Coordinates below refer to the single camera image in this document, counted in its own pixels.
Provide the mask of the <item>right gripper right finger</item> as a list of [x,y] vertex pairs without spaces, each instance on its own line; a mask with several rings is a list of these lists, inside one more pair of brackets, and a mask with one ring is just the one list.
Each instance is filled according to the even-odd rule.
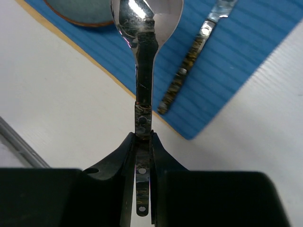
[[271,179],[256,171],[197,171],[150,141],[151,222],[157,227],[288,227]]

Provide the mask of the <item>knife with black handle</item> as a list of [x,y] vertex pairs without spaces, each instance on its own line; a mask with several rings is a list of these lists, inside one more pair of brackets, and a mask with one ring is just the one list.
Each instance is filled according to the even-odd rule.
[[215,3],[201,25],[199,33],[195,36],[192,46],[185,55],[182,64],[176,72],[162,100],[159,102],[157,107],[157,112],[159,114],[164,115],[169,111],[219,19],[227,18],[236,3],[237,0],[218,0]]

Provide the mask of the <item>teal ceramic plate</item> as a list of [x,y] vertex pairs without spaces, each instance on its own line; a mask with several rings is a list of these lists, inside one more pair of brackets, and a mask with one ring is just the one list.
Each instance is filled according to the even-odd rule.
[[46,5],[66,21],[86,27],[113,23],[109,0],[46,0]]

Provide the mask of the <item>spoon with black handle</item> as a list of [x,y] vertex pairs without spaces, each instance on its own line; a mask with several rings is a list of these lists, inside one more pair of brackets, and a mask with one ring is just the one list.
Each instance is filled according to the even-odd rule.
[[153,69],[161,47],[174,33],[182,0],[112,0],[115,26],[135,59],[135,180],[136,213],[149,213],[150,141],[152,137]]

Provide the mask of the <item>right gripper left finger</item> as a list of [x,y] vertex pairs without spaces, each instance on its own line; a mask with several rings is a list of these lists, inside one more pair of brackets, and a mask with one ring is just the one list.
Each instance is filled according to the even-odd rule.
[[3,168],[3,227],[128,227],[131,224],[135,136],[86,170]]

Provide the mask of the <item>blue pikachu placemat cloth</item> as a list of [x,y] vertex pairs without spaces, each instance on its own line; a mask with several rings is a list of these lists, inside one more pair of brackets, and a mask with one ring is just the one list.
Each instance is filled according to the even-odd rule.
[[29,0],[152,113],[194,138],[303,18],[300,0]]

